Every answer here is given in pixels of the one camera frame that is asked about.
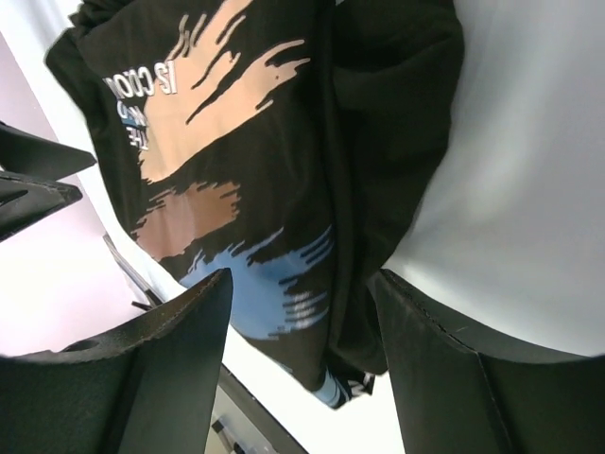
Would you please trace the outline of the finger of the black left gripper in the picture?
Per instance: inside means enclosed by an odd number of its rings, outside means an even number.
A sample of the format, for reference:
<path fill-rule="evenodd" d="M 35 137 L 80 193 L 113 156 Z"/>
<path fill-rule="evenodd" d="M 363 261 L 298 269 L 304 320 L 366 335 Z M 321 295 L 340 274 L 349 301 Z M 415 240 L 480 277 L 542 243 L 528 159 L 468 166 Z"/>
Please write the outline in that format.
<path fill-rule="evenodd" d="M 1 169 L 58 181 L 96 164 L 92 153 L 1 123 Z"/>
<path fill-rule="evenodd" d="M 81 199 L 82 194 L 75 185 L 2 172 L 1 240 L 5 241 Z"/>

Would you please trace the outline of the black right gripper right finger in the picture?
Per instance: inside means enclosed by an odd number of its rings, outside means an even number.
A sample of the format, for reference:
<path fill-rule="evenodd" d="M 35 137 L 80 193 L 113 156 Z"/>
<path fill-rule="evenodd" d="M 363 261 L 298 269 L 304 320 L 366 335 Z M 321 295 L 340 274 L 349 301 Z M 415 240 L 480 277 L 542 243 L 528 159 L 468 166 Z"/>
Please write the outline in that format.
<path fill-rule="evenodd" d="M 603 451 L 603 357 L 506 335 L 390 271 L 369 288 L 406 452 Z"/>

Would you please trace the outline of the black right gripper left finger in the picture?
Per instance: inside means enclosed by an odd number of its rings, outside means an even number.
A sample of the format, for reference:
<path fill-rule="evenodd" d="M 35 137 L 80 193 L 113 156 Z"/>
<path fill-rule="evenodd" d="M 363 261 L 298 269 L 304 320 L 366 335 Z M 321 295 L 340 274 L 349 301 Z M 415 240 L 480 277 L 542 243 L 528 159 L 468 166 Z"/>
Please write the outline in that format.
<path fill-rule="evenodd" d="M 2 451 L 202 452 L 232 293 L 230 272 L 216 271 L 62 351 L 2 358 Z"/>

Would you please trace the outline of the black t shirt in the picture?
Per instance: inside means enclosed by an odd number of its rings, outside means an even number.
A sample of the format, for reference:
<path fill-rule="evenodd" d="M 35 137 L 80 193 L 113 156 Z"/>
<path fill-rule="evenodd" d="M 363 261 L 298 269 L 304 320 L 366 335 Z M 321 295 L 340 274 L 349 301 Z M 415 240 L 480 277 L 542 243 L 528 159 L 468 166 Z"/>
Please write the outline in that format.
<path fill-rule="evenodd" d="M 448 147 L 451 1 L 84 1 L 45 63 L 121 227 L 324 405 L 387 370 L 367 287 Z"/>

